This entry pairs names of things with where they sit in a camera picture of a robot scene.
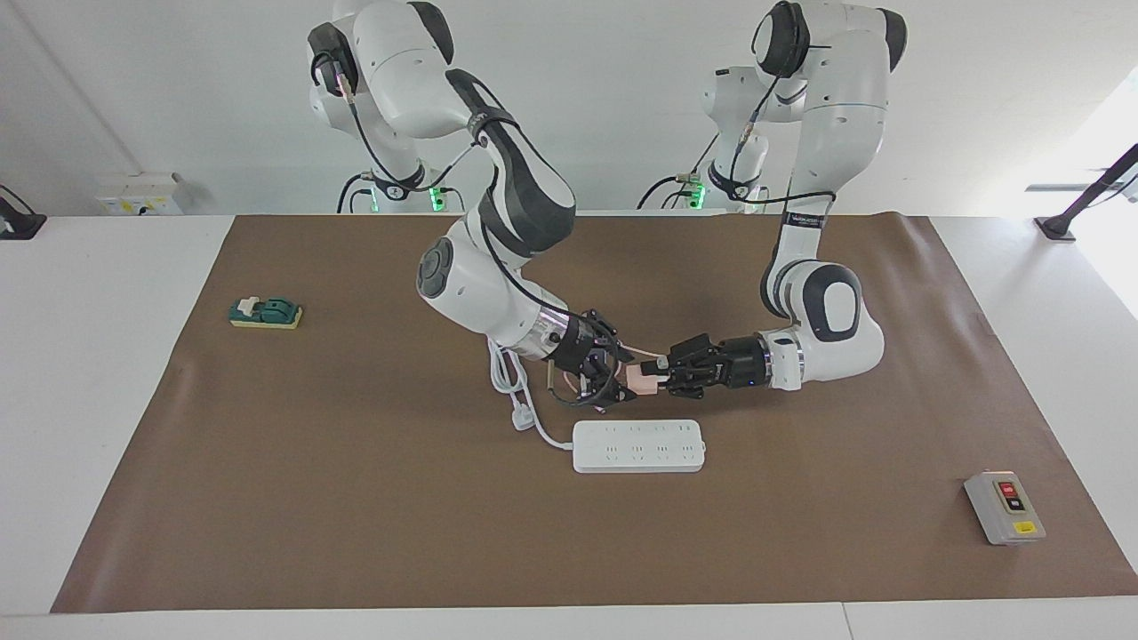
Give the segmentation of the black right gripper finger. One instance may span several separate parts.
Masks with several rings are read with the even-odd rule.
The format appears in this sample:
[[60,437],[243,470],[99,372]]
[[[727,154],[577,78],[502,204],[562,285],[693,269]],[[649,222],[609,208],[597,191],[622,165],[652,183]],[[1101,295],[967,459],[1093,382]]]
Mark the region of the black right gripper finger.
[[635,356],[629,348],[617,339],[617,331],[597,309],[587,309],[586,327],[589,328],[589,348],[587,348],[586,362],[589,367],[600,367],[602,362],[621,362],[630,364]]
[[616,404],[626,404],[637,400],[637,393],[627,388],[620,380],[582,380],[582,392],[577,404],[592,407],[597,411],[607,411]]

